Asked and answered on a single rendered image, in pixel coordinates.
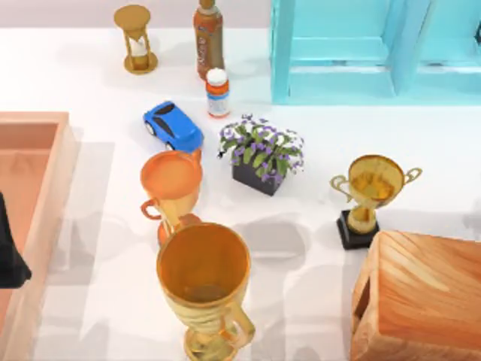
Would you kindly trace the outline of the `shallow salmon-coloured box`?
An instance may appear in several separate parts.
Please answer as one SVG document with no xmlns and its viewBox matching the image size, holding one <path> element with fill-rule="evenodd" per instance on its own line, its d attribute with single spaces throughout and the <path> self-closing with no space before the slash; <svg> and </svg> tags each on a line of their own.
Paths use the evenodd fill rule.
<svg viewBox="0 0 481 361">
<path fill-rule="evenodd" d="M 0 361 L 29 361 L 45 280 L 77 161 L 66 112 L 0 111 L 0 192 L 32 277 L 0 290 Z"/>
</svg>

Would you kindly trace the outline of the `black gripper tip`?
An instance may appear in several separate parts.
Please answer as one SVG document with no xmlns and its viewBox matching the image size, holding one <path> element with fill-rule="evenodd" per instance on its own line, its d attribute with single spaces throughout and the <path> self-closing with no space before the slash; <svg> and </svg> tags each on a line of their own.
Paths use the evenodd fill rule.
<svg viewBox="0 0 481 361">
<path fill-rule="evenodd" d="M 15 245 L 7 208 L 0 192 L 0 289 L 18 289 L 32 277 L 32 272 Z"/>
</svg>

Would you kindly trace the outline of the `blue toy car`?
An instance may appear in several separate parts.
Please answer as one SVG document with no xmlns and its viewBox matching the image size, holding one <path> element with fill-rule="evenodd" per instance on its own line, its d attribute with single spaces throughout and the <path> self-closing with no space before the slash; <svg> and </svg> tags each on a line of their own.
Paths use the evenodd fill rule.
<svg viewBox="0 0 481 361">
<path fill-rule="evenodd" d="M 162 141 L 167 150 L 192 153 L 202 146 L 202 131 L 172 101 L 155 106 L 143 119 L 147 131 Z"/>
</svg>

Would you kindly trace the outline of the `light blue rack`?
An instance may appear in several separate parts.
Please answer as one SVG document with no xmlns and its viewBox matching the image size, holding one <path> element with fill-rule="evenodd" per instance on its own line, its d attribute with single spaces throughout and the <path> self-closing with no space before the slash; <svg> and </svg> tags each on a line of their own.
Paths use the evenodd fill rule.
<svg viewBox="0 0 481 361">
<path fill-rule="evenodd" d="M 481 105 L 481 0 L 271 0 L 277 105 Z"/>
</svg>

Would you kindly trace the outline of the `golden trophy on black base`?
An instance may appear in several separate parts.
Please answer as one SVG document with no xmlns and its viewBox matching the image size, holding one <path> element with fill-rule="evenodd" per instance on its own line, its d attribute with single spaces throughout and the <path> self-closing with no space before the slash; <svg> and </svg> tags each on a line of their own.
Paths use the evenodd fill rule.
<svg viewBox="0 0 481 361">
<path fill-rule="evenodd" d="M 379 232 L 376 209 L 392 202 L 405 185 L 422 174 L 422 169 L 403 171 L 392 159 L 376 154 L 355 159 L 348 175 L 330 180 L 334 190 L 343 193 L 356 206 L 341 212 L 337 227 L 344 250 L 368 248 Z"/>
</svg>

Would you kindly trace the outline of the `brown bottle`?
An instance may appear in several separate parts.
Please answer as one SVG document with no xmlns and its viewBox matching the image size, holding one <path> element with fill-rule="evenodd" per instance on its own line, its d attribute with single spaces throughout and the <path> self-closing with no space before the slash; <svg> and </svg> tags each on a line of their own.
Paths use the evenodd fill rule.
<svg viewBox="0 0 481 361">
<path fill-rule="evenodd" d="M 223 16 L 216 0 L 199 0 L 193 17 L 197 52 L 197 72 L 202 80 L 212 68 L 224 69 Z"/>
</svg>

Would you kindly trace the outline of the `wooden box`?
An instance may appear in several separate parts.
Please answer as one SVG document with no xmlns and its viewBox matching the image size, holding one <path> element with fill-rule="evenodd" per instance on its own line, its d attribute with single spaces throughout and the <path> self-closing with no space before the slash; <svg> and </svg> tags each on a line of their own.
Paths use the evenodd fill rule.
<svg viewBox="0 0 481 361">
<path fill-rule="evenodd" d="M 351 311 L 349 361 L 481 361 L 481 243 L 378 232 Z"/>
</svg>

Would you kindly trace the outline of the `large golden trophy cup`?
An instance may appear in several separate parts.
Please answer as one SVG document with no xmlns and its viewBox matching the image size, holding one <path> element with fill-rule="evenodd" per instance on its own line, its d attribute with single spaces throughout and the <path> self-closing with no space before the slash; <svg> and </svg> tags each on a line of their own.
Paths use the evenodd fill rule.
<svg viewBox="0 0 481 361">
<path fill-rule="evenodd" d="M 233 361 L 255 327 L 242 308 L 250 254 L 242 237 L 217 223 L 175 232 L 158 253 L 156 271 L 166 301 L 187 330 L 190 361 Z"/>
</svg>

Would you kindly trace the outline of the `purple flowers in black pot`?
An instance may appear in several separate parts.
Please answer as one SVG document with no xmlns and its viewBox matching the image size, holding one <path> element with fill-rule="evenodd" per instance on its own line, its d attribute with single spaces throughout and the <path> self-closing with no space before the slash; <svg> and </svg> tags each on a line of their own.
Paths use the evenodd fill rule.
<svg viewBox="0 0 481 361">
<path fill-rule="evenodd" d="M 291 129 L 280 129 L 269 120 L 244 114 L 220 132 L 217 157 L 231 155 L 234 180 L 273 196 L 286 175 L 304 167 L 304 139 Z"/>
</svg>

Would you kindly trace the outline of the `orange pill bottle white cap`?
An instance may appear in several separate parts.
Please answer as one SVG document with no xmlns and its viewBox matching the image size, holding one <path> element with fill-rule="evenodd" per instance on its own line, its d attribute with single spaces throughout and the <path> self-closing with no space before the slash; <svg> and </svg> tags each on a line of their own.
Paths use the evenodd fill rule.
<svg viewBox="0 0 481 361">
<path fill-rule="evenodd" d="M 225 117 L 230 113 L 228 105 L 229 82 L 226 71 L 212 68 L 206 73 L 207 112 L 212 117 Z"/>
</svg>

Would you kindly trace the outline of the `golden hourglass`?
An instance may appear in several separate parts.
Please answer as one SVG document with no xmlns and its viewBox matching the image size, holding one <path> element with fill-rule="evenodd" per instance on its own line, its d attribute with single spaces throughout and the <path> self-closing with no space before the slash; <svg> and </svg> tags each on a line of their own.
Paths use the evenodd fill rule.
<svg viewBox="0 0 481 361">
<path fill-rule="evenodd" d="M 131 74 L 147 74 L 158 65 L 158 59 L 150 48 L 147 24 L 150 11 L 143 5 L 126 5 L 117 9 L 113 16 L 115 24 L 122 29 L 127 55 L 124 68 Z"/>
</svg>

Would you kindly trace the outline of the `orange trophy cup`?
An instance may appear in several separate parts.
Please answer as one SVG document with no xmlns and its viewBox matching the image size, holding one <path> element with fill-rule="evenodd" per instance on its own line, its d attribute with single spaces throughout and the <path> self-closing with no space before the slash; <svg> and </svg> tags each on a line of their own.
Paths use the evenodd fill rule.
<svg viewBox="0 0 481 361">
<path fill-rule="evenodd" d="M 152 156 L 141 169 L 141 184 L 149 200 L 141 206 L 145 217 L 160 222 L 158 243 L 184 226 L 200 223 L 192 213 L 202 181 L 201 151 L 169 150 Z"/>
</svg>

